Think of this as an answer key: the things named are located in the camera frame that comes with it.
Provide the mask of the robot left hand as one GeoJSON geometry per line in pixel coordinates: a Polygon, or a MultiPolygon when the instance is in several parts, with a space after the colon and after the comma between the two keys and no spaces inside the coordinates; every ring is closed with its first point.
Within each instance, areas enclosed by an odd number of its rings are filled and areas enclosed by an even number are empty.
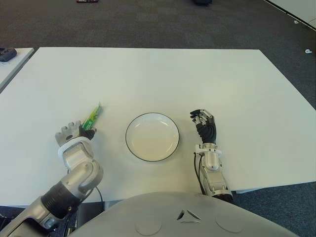
{"type": "Polygon", "coordinates": [[[92,140],[96,133],[96,128],[85,130],[80,120],[71,122],[67,126],[63,126],[60,132],[55,134],[57,144],[62,147],[67,142],[78,137],[85,137],[92,140]]]}

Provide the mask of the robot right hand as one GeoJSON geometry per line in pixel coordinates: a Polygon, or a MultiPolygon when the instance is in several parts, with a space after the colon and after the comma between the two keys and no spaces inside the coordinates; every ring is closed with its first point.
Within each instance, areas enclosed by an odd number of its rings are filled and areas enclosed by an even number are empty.
{"type": "Polygon", "coordinates": [[[202,142],[216,144],[217,131],[214,116],[205,109],[198,109],[190,112],[190,118],[202,142]]]}

